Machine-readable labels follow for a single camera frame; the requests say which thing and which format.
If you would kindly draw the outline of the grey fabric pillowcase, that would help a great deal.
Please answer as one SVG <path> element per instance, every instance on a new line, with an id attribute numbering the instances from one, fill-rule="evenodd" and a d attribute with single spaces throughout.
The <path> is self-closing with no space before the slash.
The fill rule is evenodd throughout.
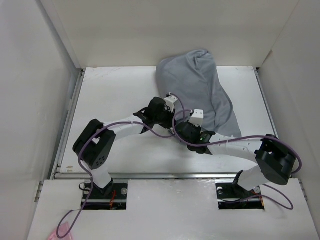
<path id="1" fill-rule="evenodd" d="M 172 93 L 181 100 L 176 111 L 203 110 L 204 130 L 227 137 L 242 136 L 233 103 L 220 83 L 217 64 L 208 50 L 163 59 L 156 66 L 155 80 L 162 98 Z"/>

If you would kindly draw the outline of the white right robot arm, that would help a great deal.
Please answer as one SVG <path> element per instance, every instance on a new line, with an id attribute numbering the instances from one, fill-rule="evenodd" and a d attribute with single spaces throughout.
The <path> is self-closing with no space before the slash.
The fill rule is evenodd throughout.
<path id="1" fill-rule="evenodd" d="M 231 185 L 237 197 L 243 197 L 255 187 L 267 183 L 287 185 L 298 158 L 290 146 L 270 134 L 228 137 L 213 131 L 202 131 L 201 127 L 190 122 L 179 123 L 173 131 L 192 152 L 235 157 L 256 164 L 237 173 Z"/>

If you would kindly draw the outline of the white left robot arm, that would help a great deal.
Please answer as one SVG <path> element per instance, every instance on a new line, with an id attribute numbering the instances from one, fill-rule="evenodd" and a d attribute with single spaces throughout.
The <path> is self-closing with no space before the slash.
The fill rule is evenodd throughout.
<path id="1" fill-rule="evenodd" d="M 114 181 L 106 161 L 114 142 L 149 131 L 164 138 L 164 135 L 154 132 L 153 127 L 159 125 L 167 130 L 172 127 L 177 101 L 178 98 L 169 93 L 164 99 L 154 97 L 147 107 L 120 121 L 103 123 L 93 119 L 88 123 L 72 150 L 84 163 L 81 167 L 92 178 L 94 192 L 99 197 L 104 199 L 112 193 Z"/>

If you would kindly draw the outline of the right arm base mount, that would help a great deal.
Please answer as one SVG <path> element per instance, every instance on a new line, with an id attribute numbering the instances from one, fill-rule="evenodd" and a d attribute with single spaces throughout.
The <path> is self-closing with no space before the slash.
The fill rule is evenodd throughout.
<path id="1" fill-rule="evenodd" d="M 217 205 L 219 210 L 264 210 L 260 186 L 245 190 L 233 184 L 233 179 L 222 178 L 215 180 Z"/>

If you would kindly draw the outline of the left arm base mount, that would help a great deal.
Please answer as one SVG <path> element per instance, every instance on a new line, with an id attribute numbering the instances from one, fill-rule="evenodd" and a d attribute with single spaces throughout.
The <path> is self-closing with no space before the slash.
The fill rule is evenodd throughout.
<path id="1" fill-rule="evenodd" d="M 102 193 L 97 187 L 94 187 L 87 202 L 85 200 L 90 191 L 90 182 L 81 182 L 78 188 L 82 191 L 80 206 L 84 205 L 84 210 L 106 210 L 118 211 L 127 209 L 128 182 L 116 182 L 107 194 Z"/>

